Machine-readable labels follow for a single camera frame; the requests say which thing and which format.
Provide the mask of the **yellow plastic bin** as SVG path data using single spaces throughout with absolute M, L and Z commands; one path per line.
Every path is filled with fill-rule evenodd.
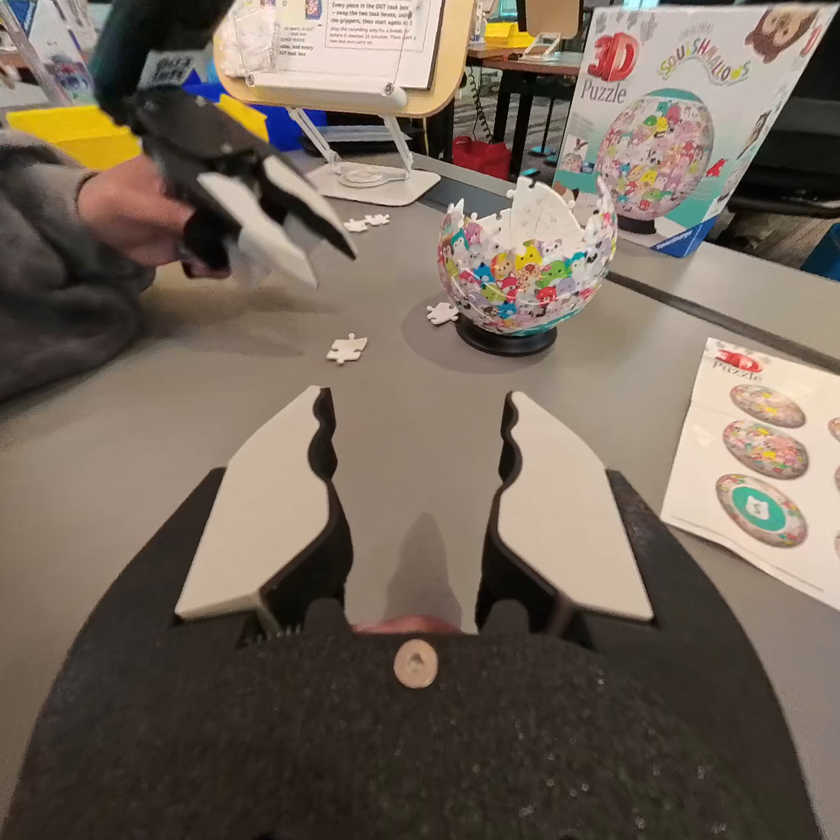
M 266 115 L 241 102 L 218 86 L 185 93 L 212 102 L 220 112 L 247 131 L 270 143 Z M 97 106 L 48 108 L 10 112 L 8 125 L 52 144 L 71 159 L 96 171 L 129 161 L 141 153 L 140 139 L 129 128 L 118 126 Z

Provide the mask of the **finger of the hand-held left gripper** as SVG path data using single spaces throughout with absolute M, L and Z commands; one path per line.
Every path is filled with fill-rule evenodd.
M 268 154 L 258 163 L 259 205 L 277 222 L 294 216 L 308 231 L 356 260 L 342 219 L 329 201 L 293 166 L 276 154 Z
M 235 250 L 258 270 L 260 280 L 279 271 L 319 288 L 308 253 L 266 214 L 246 184 L 217 172 L 200 174 L 197 183 L 239 226 Z

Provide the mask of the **blue plastic bin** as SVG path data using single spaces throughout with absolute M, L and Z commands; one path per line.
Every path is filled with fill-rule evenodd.
M 250 104 L 229 96 L 219 81 L 200 81 L 193 71 L 182 85 L 188 93 L 204 98 L 216 105 L 247 130 L 270 142 L 281 152 L 295 151 L 301 147 L 303 131 L 284 107 Z

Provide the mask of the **brown wooden table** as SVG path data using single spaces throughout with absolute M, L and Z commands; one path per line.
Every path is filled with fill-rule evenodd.
M 468 48 L 468 68 L 499 73 L 496 104 L 490 137 L 494 144 L 504 143 L 508 134 L 511 105 L 515 105 L 508 180 L 515 181 L 529 164 L 527 158 L 535 144 L 537 130 L 532 128 L 534 103 L 541 100 L 546 111 L 539 135 L 537 157 L 544 157 L 549 139 L 558 128 L 553 120 L 564 116 L 571 105 L 581 60 L 571 53 L 559 53 L 540 60 L 526 56 L 522 49 L 491 47 Z

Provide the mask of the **person's left forearm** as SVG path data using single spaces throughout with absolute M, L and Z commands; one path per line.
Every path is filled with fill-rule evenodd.
M 1 132 L 1 399 L 93 371 L 143 330 L 146 269 L 77 211 L 95 175 L 26 133 Z

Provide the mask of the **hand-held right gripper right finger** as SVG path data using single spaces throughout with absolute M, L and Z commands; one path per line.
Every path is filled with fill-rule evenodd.
M 506 394 L 500 439 L 478 629 L 501 602 L 518 603 L 532 633 L 560 636 L 580 614 L 651 624 L 654 608 L 607 470 L 591 447 L 524 392 Z

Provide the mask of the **folded puzzle instruction leaflet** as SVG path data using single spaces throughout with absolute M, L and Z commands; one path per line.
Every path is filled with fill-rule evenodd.
M 837 611 L 838 375 L 709 338 L 661 513 Z

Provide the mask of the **person's left hand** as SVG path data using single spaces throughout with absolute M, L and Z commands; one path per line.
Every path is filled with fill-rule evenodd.
M 229 269 L 213 269 L 186 256 L 184 232 L 196 209 L 168 193 L 156 164 L 144 154 L 85 181 L 77 212 L 94 238 L 143 268 L 178 262 L 189 277 L 229 277 Z

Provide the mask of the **clear plastic bag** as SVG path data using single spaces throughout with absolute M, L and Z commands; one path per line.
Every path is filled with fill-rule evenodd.
M 220 49 L 217 69 L 238 79 L 268 71 L 275 22 L 274 1 L 235 1 L 216 32 Z

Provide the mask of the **teal puzzle box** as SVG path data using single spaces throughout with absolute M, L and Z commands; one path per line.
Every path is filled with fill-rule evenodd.
M 609 193 L 621 237 L 692 255 L 837 14 L 836 2 L 597 8 L 554 188 L 579 212 Z

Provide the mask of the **red bag on floor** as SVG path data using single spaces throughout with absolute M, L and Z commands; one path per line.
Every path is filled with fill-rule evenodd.
M 459 135 L 453 139 L 451 156 L 453 165 L 457 167 L 508 180 L 511 151 L 503 142 L 489 143 Z

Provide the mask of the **black ball stand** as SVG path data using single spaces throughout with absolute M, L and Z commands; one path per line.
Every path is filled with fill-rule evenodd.
M 528 358 L 550 350 L 558 337 L 556 328 L 529 335 L 490 332 L 460 316 L 455 321 L 455 330 L 469 347 L 484 354 L 509 359 Z

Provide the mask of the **clear plastic object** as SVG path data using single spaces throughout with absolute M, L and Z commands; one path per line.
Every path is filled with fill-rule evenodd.
M 337 170 L 339 184 L 355 190 L 373 190 L 410 180 L 412 170 L 368 164 L 343 164 Z

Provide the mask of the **white paper sheets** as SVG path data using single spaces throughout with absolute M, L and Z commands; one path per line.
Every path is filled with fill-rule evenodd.
M 278 1 L 269 67 L 426 90 L 444 10 L 443 1 Z

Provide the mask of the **colourful puzzle ball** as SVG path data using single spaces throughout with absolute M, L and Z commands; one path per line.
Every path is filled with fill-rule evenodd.
M 595 192 L 554 188 L 519 177 L 508 208 L 484 217 L 465 200 L 450 203 L 440 225 L 437 270 L 447 303 L 443 312 L 465 338 L 546 343 L 599 291 L 617 244 L 617 212 L 601 176 Z

